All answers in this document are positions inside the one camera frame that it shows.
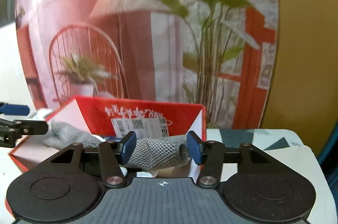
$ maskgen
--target tan wall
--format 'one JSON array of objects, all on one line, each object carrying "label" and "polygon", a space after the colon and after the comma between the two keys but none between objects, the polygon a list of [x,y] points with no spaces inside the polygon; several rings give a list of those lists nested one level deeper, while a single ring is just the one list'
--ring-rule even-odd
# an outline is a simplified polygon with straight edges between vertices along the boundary
[{"label": "tan wall", "polygon": [[279,0],[277,62],[262,128],[318,154],[338,118],[338,0]]}]

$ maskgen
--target poster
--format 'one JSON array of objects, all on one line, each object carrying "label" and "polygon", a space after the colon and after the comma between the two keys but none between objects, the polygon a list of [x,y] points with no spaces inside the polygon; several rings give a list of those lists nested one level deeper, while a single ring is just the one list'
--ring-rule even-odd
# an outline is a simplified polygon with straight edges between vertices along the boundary
[{"label": "poster", "polygon": [[36,108],[73,95],[204,104],[209,128],[256,128],[278,0],[15,0]]}]

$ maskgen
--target gray knit fabric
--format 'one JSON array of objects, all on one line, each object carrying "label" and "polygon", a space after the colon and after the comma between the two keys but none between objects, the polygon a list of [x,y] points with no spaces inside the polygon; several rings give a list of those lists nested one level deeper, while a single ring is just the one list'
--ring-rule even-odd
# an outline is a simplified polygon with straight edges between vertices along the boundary
[{"label": "gray knit fabric", "polygon": [[187,135],[162,139],[138,139],[136,148],[125,167],[141,168],[146,172],[187,164],[190,155]]},{"label": "gray knit fabric", "polygon": [[49,130],[51,136],[46,138],[43,144],[57,150],[62,150],[74,142],[81,142],[85,148],[97,147],[101,143],[89,132],[81,131],[65,122],[52,122]]},{"label": "gray knit fabric", "polygon": [[[43,144],[61,150],[74,142],[84,147],[97,147],[101,141],[89,132],[81,131],[68,123],[52,122],[50,137]],[[187,164],[190,155],[187,149],[187,136],[169,136],[162,139],[142,138],[125,167],[155,171],[162,168],[179,167]]]}]

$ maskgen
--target red door frame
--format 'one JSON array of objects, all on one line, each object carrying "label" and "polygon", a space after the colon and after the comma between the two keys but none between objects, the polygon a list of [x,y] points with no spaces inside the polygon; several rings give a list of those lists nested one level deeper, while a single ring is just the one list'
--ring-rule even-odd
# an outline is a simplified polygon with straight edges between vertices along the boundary
[{"label": "red door frame", "polygon": [[[275,44],[276,32],[264,28],[264,16],[254,8],[246,10],[246,32],[261,46],[263,42]],[[240,82],[233,129],[258,128],[263,115],[268,91],[257,87],[261,70],[261,50],[244,47],[241,75],[220,74],[225,79]]]}]

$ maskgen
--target ribbed gray surface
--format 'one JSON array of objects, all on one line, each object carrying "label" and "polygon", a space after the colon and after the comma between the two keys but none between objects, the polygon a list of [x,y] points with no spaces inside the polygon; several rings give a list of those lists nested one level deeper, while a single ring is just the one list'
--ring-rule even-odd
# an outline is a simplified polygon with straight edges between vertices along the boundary
[{"label": "ribbed gray surface", "polygon": [[[17,224],[29,224],[19,221]],[[254,224],[233,213],[215,190],[190,178],[134,178],[130,186],[108,190],[90,213],[69,224]]]}]

